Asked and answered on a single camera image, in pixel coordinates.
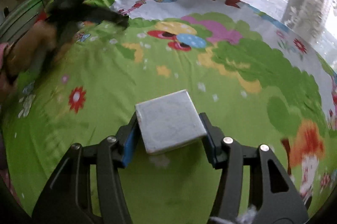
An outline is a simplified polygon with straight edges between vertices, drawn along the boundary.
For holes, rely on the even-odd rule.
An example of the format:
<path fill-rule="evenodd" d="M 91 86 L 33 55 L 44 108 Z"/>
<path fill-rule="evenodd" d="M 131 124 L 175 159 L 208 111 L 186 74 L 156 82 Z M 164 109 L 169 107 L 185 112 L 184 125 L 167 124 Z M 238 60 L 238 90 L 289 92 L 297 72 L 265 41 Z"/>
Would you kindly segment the plastic-wrapped white box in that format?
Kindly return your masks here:
<path fill-rule="evenodd" d="M 187 90 L 138 103 L 135 113 L 149 155 L 172 151 L 207 135 Z"/>

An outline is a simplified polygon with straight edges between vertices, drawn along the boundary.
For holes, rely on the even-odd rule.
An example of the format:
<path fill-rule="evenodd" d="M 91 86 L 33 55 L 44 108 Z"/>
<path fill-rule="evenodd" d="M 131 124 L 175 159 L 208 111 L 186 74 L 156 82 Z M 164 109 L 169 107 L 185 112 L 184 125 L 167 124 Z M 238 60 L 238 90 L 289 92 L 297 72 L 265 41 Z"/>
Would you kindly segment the white cabinet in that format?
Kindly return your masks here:
<path fill-rule="evenodd" d="M 35 24 L 50 0 L 26 0 L 17 6 L 1 24 L 1 43 L 14 43 Z"/>

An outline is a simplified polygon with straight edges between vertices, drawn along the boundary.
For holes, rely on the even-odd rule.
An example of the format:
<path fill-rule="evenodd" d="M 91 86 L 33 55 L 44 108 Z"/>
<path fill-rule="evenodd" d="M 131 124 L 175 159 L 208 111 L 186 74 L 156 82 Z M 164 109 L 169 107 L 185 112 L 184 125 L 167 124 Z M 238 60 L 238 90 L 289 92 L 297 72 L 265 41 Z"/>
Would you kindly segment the green cartoon play mat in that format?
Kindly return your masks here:
<path fill-rule="evenodd" d="M 336 185 L 336 74 L 303 39 L 239 0 L 88 0 L 129 15 L 85 22 L 42 79 L 18 78 L 5 111 L 11 184 L 27 213 L 72 143 L 92 145 L 137 103 L 186 90 L 241 144 L 265 143 L 309 215 Z"/>

